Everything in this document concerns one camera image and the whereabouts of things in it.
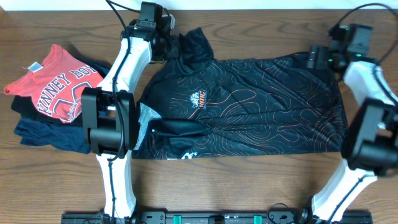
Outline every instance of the logo print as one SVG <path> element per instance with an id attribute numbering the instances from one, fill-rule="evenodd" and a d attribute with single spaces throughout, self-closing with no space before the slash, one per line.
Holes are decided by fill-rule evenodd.
<path id="1" fill-rule="evenodd" d="M 193 108 L 206 109 L 207 103 L 207 92 L 206 90 L 199 90 L 196 93 L 192 93 L 190 97 L 193 103 Z"/>
<path id="2" fill-rule="evenodd" d="M 58 99 L 54 105 L 53 112 L 64 122 L 71 123 L 81 113 L 81 93 L 84 88 L 92 87 L 88 82 L 74 86 L 72 91 L 73 101 Z"/>

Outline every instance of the white garment tag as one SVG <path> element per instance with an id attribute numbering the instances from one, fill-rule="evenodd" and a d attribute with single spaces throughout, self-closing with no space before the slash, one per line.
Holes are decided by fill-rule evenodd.
<path id="1" fill-rule="evenodd" d="M 29 68 L 31 72 L 35 73 L 43 68 L 43 65 L 39 64 L 38 62 L 33 63 Z"/>

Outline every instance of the table surface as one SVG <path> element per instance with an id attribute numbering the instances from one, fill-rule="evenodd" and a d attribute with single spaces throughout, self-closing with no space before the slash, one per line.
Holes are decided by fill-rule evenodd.
<path id="1" fill-rule="evenodd" d="M 272 58 L 311 45 L 328 45 L 327 30 L 346 11 L 172 11 L 174 34 L 202 27 L 217 59 Z M 137 14 L 123 11 L 126 21 Z M 371 55 L 379 58 L 394 39 L 387 11 L 360 11 L 346 20 L 374 27 Z M 122 27 L 111 11 L 0 11 L 0 88 L 25 75 L 23 67 L 41 60 L 52 44 L 72 54 L 113 63 Z M 398 50 L 384 62 L 387 81 L 398 89 Z M 162 65 L 147 66 L 137 90 Z M 358 107 L 341 84 L 348 121 Z M 0 94 L 0 222 L 59 223 L 64 212 L 104 207 L 101 169 L 94 154 L 53 147 L 27 147 L 13 134 L 19 115 L 13 96 Z M 327 182 L 338 153 L 289 156 L 219 157 L 181 161 L 132 160 L 132 181 L 140 209 L 168 211 L 267 210 L 276 202 L 300 208 Z M 380 179 L 352 203 L 373 213 L 375 223 L 398 220 L 398 179 Z"/>

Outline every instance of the wooden tabletop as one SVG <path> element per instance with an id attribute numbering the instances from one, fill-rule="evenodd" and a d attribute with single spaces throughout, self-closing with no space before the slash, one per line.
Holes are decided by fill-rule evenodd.
<path id="1" fill-rule="evenodd" d="M 328 45 L 327 30 L 346 11 L 172 11 L 174 34 L 202 27 L 217 59 L 272 58 L 311 45 Z M 137 14 L 123 11 L 126 21 Z M 379 58 L 395 37 L 387 11 L 360 11 L 346 20 L 374 27 L 371 55 Z M 52 44 L 70 53 L 113 63 L 122 27 L 111 11 L 0 12 L 0 88 L 26 73 Z M 384 62 L 387 81 L 398 89 L 398 50 Z M 149 65 L 136 99 L 161 65 Z M 349 122 L 356 102 L 341 85 Z M 0 223 L 59 223 L 64 212 L 104 207 L 101 169 L 94 154 L 50 146 L 27 147 L 13 134 L 19 114 L 13 96 L 0 94 Z M 327 182 L 338 153 L 219 157 L 181 161 L 132 160 L 134 193 L 140 208 L 168 211 L 267 210 L 276 202 L 300 208 Z M 397 223 L 398 179 L 380 179 L 350 206 L 373 213 L 375 223 Z"/>

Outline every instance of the red shirt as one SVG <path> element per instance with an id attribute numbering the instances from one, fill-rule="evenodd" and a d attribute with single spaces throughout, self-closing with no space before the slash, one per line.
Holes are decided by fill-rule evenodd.
<path id="1" fill-rule="evenodd" d="M 101 75 L 59 45 L 52 46 L 42 65 L 39 71 L 29 71 L 6 86 L 4 92 L 31 96 L 39 112 L 59 118 L 63 123 L 72 122 L 81 113 L 83 89 L 97 87 L 102 81 Z"/>

